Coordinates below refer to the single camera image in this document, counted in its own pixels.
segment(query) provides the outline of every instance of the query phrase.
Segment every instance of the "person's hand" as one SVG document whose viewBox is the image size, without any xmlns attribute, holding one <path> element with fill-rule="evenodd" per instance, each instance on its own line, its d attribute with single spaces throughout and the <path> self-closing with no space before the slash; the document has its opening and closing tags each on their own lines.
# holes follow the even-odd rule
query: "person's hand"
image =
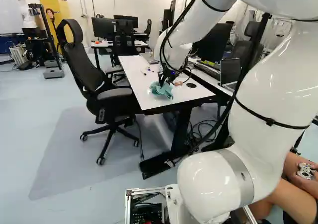
<svg viewBox="0 0 318 224">
<path fill-rule="evenodd" d="M 298 176 L 296 173 L 292 175 L 291 181 L 292 183 L 305 190 L 309 194 L 311 194 L 314 198 L 318 199 L 318 172 L 313 172 L 315 179 L 314 180 L 308 180 L 305 178 L 302 178 Z"/>
</svg>

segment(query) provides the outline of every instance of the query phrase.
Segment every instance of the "white controller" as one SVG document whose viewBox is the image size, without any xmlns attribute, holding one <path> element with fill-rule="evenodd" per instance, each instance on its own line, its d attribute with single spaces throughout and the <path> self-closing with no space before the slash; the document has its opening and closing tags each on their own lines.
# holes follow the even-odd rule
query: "white controller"
<svg viewBox="0 0 318 224">
<path fill-rule="evenodd" d="M 300 163 L 298 167 L 300 169 L 297 171 L 298 176 L 308 180 L 313 180 L 315 178 L 314 172 L 316 172 L 316 170 L 313 169 L 309 163 Z"/>
</svg>

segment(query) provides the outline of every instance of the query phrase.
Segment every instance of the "black office chair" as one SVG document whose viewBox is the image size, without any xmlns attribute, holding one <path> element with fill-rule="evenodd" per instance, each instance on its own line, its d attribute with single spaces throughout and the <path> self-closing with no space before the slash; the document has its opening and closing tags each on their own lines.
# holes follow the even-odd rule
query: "black office chair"
<svg viewBox="0 0 318 224">
<path fill-rule="evenodd" d="M 255 21 L 250 21 L 247 24 L 244 35 L 250 37 L 250 40 L 249 41 L 245 41 L 245 40 L 237 41 L 233 47 L 233 50 L 231 51 L 231 54 L 229 55 L 229 57 L 227 59 L 239 58 L 241 61 L 241 64 L 245 64 L 245 60 L 249 56 L 249 51 L 250 51 L 251 46 L 252 46 L 251 40 L 253 39 L 254 36 L 256 36 L 259 24 L 260 24 L 259 22 L 255 22 Z M 261 59 L 263 49 L 264 49 L 264 46 L 262 44 L 259 44 L 259 46 L 257 47 L 257 51 L 256 51 L 254 57 L 252 58 L 249 69 L 251 69 Z"/>
<path fill-rule="evenodd" d="M 145 30 L 145 34 L 150 35 L 150 32 L 151 32 L 151 24 L 152 24 L 151 19 L 148 19 L 148 20 L 147 20 L 147 28 L 146 28 L 146 30 Z"/>
<path fill-rule="evenodd" d="M 68 43 L 66 40 L 64 33 L 66 25 L 73 33 L 74 41 L 72 43 Z M 97 124 L 105 124 L 106 122 L 108 124 L 92 131 L 85 131 L 80 136 L 82 141 L 86 141 L 87 135 L 109 130 L 104 148 L 96 161 L 98 165 L 103 165 L 105 163 L 104 155 L 111 137 L 116 131 L 133 139 L 134 146 L 138 146 L 139 139 L 119 126 L 132 125 L 136 118 L 135 114 L 140 113 L 141 109 L 130 87 L 115 87 L 107 75 L 91 63 L 81 43 L 83 33 L 76 20 L 62 20 L 56 34 L 75 82 L 82 95 L 87 99 L 88 110 L 96 116 L 95 122 Z"/>
<path fill-rule="evenodd" d="M 127 26 L 120 26 L 117 24 L 117 32 L 113 40 L 113 50 L 111 53 L 112 66 L 120 65 L 118 56 L 138 55 L 135 46 L 135 37 L 133 28 Z M 114 84 L 126 78 L 125 74 L 114 74 Z"/>
</svg>

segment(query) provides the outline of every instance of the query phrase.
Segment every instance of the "chair wheel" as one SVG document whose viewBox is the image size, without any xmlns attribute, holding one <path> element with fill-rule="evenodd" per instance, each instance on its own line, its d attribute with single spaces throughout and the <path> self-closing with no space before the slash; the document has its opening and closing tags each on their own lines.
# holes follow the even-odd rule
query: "chair wheel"
<svg viewBox="0 0 318 224">
<path fill-rule="evenodd" d="M 80 136 L 80 140 L 81 140 L 81 141 L 87 141 L 87 139 L 88 139 L 88 136 L 87 136 L 87 135 L 81 135 L 81 136 Z"/>
<path fill-rule="evenodd" d="M 102 165 L 104 165 L 105 164 L 105 158 L 98 158 L 97 160 L 96 160 L 96 163 L 99 165 L 99 166 L 102 166 Z"/>
<path fill-rule="evenodd" d="M 139 141 L 134 141 L 134 147 L 138 147 L 139 146 Z"/>
</svg>

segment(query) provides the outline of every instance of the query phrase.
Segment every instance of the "white robot body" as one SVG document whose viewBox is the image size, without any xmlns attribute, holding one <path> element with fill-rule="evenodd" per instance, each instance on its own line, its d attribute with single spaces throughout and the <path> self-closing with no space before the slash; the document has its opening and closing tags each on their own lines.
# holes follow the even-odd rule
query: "white robot body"
<svg viewBox="0 0 318 224">
<path fill-rule="evenodd" d="M 318 111 L 318 66 L 309 49 L 317 46 L 317 28 L 315 22 L 295 22 L 285 41 L 245 76 L 239 102 L 277 122 L 308 126 Z M 304 130 L 268 126 L 234 102 L 229 131 L 235 140 L 229 150 L 252 176 L 253 202 L 263 199 L 278 184 L 285 157 Z"/>
<path fill-rule="evenodd" d="M 296 22 L 283 43 L 245 76 L 239 102 L 277 122 L 308 126 L 318 111 L 318 66 L 309 49 L 317 47 L 317 28 L 315 22 Z M 234 102 L 229 131 L 233 146 L 193 155 L 178 169 L 184 203 L 200 223 L 273 192 L 285 157 L 304 129 L 269 126 Z"/>
<path fill-rule="evenodd" d="M 220 8 L 229 9 L 236 0 L 206 0 L 209 4 Z M 207 35 L 216 23 L 224 16 L 225 12 L 218 12 L 208 8 L 201 0 L 196 0 L 190 11 L 169 37 L 169 42 L 164 47 L 164 53 L 169 64 L 174 69 L 179 69 L 184 59 L 192 48 L 192 43 L 200 41 Z M 167 32 L 159 36 L 155 46 L 155 59 L 160 60 L 160 47 Z"/>
<path fill-rule="evenodd" d="M 222 0 L 206 1 L 224 6 Z M 242 1 L 271 14 L 299 20 L 318 18 L 318 0 Z M 234 2 L 224 0 L 225 4 Z M 202 39 L 223 14 L 201 0 L 195 2 L 185 21 L 169 37 L 172 49 L 165 46 L 165 54 L 174 59 L 173 68 L 180 68 L 188 47 L 180 57 L 174 52 Z M 163 37 L 155 49 L 157 57 Z M 282 44 L 245 76 L 237 100 L 250 111 L 281 124 L 308 126 L 318 111 L 317 41 L 318 23 L 295 22 Z M 235 101 L 229 115 L 235 144 L 192 155 L 178 169 L 178 186 L 187 210 L 202 224 L 221 223 L 219 218 L 230 211 L 268 196 L 280 181 L 289 149 L 304 130 L 269 126 Z"/>
</svg>

